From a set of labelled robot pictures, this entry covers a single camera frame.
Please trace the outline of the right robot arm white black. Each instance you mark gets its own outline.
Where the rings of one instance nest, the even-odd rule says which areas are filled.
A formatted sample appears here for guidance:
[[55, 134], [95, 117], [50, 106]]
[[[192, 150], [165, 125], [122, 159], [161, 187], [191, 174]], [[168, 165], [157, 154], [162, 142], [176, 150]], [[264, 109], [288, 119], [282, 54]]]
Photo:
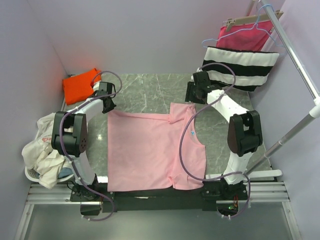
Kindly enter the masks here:
[[209, 79], [206, 71], [196, 72], [187, 83], [187, 102], [208, 104], [228, 122], [227, 144], [230, 150], [227, 167], [223, 173], [226, 181], [219, 187], [222, 198], [230, 200], [237, 194], [235, 184], [243, 180], [253, 153], [263, 143], [261, 119], [256, 110], [248, 110], [228, 95], [218, 84]]

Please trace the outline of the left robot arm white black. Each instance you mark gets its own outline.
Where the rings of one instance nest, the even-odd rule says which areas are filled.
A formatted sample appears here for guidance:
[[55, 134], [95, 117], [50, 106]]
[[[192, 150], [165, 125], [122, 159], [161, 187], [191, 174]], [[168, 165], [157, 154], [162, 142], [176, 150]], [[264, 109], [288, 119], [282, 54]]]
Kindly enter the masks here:
[[90, 167], [86, 155], [88, 140], [88, 122], [99, 113], [106, 114], [116, 105], [113, 97], [116, 87], [111, 82], [100, 81], [95, 84], [97, 90], [87, 98], [84, 106], [77, 106], [67, 111], [58, 111], [54, 115], [51, 146], [71, 163], [76, 183], [85, 185], [82, 195], [88, 201], [96, 200], [100, 195], [100, 188], [94, 185], [97, 176]]

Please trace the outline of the pink t shirt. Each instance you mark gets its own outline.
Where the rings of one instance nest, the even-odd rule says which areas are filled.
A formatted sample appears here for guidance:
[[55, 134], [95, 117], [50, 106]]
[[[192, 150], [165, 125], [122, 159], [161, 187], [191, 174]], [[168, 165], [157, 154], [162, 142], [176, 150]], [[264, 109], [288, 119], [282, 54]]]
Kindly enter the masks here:
[[186, 128], [195, 112], [194, 104], [182, 103], [171, 103], [168, 114], [109, 112], [107, 190], [202, 188], [206, 149], [197, 138], [194, 123]]

